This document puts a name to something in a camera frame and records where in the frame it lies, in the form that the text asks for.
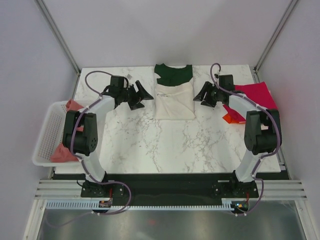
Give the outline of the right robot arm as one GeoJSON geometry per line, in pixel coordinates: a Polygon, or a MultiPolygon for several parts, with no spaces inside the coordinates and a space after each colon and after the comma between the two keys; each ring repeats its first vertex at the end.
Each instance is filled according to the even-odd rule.
{"type": "Polygon", "coordinates": [[[236,91],[231,74],[210,77],[212,82],[206,81],[193,100],[211,108],[222,103],[245,118],[246,152],[234,171],[236,180],[229,184],[230,193],[240,197],[247,191],[246,183],[255,179],[260,163],[275,155],[282,144],[280,114],[277,109],[261,106],[245,93],[236,91]]]}

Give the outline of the white green-sleeved Charlie Brown t-shirt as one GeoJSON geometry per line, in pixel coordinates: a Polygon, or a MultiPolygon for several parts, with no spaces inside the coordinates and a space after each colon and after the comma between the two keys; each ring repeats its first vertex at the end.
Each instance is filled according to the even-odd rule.
{"type": "Polygon", "coordinates": [[[171,67],[164,63],[154,67],[155,119],[191,121],[195,119],[193,66],[171,67]]]}

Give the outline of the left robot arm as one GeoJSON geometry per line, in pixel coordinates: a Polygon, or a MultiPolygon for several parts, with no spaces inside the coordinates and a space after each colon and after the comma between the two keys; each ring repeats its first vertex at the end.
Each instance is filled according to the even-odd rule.
{"type": "Polygon", "coordinates": [[[69,110],[65,115],[62,144],[80,162],[85,179],[92,182],[92,191],[106,196],[110,185],[104,181],[106,171],[100,164],[96,149],[99,144],[98,124],[104,124],[107,113],[127,103],[130,110],[144,108],[142,101],[153,100],[140,81],[129,84],[125,76],[111,75],[110,83],[98,92],[97,99],[80,110],[69,110]]]}

